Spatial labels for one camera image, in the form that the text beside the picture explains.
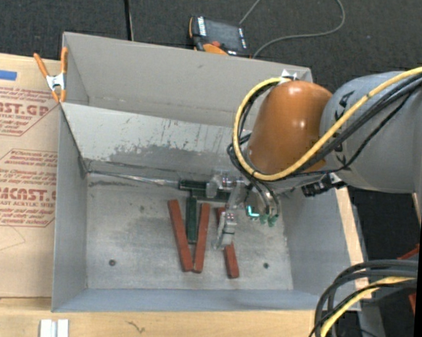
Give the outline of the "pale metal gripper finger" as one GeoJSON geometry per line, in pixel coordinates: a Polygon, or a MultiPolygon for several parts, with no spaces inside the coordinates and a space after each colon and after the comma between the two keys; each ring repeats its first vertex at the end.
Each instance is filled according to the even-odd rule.
{"type": "Polygon", "coordinates": [[[212,242],[214,250],[222,250],[233,243],[236,226],[237,219],[234,212],[220,212],[217,237],[212,242]]]}
{"type": "Polygon", "coordinates": [[[221,194],[229,194],[232,192],[236,178],[230,175],[215,174],[206,183],[206,197],[215,198],[221,194]]]}

